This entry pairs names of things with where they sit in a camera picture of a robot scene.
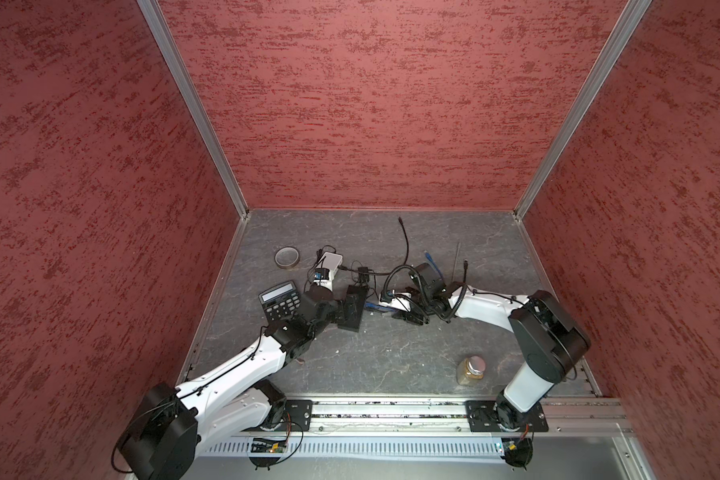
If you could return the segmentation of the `white network switch box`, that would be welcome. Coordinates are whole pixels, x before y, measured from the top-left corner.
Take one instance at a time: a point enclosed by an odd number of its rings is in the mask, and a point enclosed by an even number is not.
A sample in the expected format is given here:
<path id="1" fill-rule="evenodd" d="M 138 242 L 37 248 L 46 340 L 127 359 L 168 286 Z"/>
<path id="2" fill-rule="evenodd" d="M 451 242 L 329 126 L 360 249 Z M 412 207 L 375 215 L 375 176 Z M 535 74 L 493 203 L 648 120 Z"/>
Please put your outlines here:
<path id="1" fill-rule="evenodd" d="M 327 278 L 333 277 L 343 263 L 343 256 L 337 253 L 325 252 L 317 261 L 316 270 Z"/>

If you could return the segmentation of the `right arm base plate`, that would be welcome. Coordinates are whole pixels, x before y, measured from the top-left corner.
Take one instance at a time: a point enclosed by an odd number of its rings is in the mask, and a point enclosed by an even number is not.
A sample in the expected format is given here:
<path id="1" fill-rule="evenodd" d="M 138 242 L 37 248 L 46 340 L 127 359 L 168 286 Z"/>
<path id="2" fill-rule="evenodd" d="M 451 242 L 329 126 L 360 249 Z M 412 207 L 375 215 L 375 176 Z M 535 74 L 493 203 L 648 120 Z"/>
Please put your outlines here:
<path id="1" fill-rule="evenodd" d="M 527 412 L 516 410 L 506 401 L 469 400 L 466 418 L 472 433 L 547 433 L 549 425 L 540 403 Z"/>

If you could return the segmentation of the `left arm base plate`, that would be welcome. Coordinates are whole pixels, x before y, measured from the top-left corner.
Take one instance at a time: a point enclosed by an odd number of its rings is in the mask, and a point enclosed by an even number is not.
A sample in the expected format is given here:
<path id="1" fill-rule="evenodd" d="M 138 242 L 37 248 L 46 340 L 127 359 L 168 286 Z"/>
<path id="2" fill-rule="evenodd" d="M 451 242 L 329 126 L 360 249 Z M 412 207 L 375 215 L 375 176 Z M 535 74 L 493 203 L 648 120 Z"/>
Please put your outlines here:
<path id="1" fill-rule="evenodd" d="M 275 404 L 258 429 L 267 432 L 288 432 L 293 429 L 307 432 L 310 429 L 312 410 L 311 400 L 284 400 Z"/>

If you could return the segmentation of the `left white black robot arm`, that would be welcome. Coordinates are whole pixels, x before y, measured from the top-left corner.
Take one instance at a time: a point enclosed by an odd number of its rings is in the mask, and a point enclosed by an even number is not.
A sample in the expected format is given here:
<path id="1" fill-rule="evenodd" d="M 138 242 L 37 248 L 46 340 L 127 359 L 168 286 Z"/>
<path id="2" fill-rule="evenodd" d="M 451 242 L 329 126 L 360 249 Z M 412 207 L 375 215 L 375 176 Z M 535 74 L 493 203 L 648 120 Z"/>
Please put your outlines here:
<path id="1" fill-rule="evenodd" d="M 343 320 L 345 303 L 313 285 L 232 359 L 177 386 L 161 382 L 150 388 L 113 447 L 110 459 L 125 463 L 115 471 L 179 479 L 202 448 L 247 429 L 276 426 L 286 397 L 270 376 L 305 353 L 328 325 Z"/>

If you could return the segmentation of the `black ribbed network switch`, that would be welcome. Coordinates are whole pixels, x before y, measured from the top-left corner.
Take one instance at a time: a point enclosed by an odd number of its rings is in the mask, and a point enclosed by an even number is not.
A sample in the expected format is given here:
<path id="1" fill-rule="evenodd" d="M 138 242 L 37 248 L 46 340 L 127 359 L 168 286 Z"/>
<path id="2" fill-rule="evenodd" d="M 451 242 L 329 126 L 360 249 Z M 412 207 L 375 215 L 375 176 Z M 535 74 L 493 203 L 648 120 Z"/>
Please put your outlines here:
<path id="1" fill-rule="evenodd" d="M 339 329 L 359 332 L 368 292 L 367 285 L 349 285 L 347 287 L 345 297 L 340 302 L 341 310 L 336 321 Z"/>

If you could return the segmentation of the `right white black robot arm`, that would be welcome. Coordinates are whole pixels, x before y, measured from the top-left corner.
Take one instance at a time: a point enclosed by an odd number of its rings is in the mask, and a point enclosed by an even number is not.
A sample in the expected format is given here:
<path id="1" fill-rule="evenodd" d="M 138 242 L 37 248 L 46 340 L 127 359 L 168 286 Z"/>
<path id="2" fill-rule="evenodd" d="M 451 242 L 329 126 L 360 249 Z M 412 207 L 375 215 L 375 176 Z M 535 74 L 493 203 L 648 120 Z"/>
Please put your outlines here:
<path id="1" fill-rule="evenodd" d="M 552 293 L 500 294 L 469 285 L 466 276 L 446 284 L 427 263 L 393 268 L 385 278 L 380 299 L 406 301 L 416 322 L 424 323 L 432 316 L 446 323 L 462 318 L 514 334 L 523 363 L 488 414 L 497 428 L 507 432 L 530 425 L 541 400 L 576 371 L 591 347 L 588 334 Z"/>

